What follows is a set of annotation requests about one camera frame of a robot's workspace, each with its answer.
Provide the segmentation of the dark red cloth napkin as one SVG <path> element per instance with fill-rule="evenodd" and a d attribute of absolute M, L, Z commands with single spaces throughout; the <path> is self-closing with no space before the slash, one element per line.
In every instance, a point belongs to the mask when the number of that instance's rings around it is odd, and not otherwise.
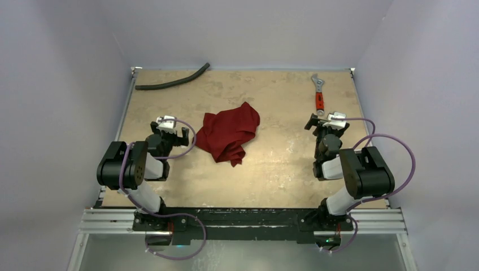
<path fill-rule="evenodd" d="M 246 155 L 242 145 L 255 138 L 259 125 L 259 113 L 247 102 L 216 114 L 205 113 L 195 145 L 215 162 L 228 161 L 235 167 Z"/>

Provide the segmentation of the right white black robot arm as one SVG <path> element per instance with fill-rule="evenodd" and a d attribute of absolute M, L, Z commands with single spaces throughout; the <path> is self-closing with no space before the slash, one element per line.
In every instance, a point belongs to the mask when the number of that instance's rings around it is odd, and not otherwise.
<path fill-rule="evenodd" d="M 305 125 L 313 126 L 316 137 L 313 175 L 319 181 L 344 180 L 344 187 L 334 195 L 321 201 L 317 222 L 325 230 L 339 223 L 349 208 L 365 199 L 375 199 L 394 191 L 395 179 L 376 147 L 364 147 L 359 151 L 343 148 L 341 136 L 350 124 L 333 121 L 335 114 L 327 120 L 312 114 Z"/>

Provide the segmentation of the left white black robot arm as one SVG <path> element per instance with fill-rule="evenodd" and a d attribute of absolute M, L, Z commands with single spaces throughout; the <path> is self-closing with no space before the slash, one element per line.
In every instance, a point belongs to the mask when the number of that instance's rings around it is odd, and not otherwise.
<path fill-rule="evenodd" d="M 111 142 L 97 167 L 97 181 L 121 192 L 138 212 L 148 214 L 148 226 L 161 231 L 168 225 L 168 215 L 162 212 L 164 200 L 148 182 L 166 181 L 169 159 L 186 155 L 196 143 L 196 134 L 191 125 L 172 116 L 159 117 L 150 128 L 152 134 L 143 141 Z"/>

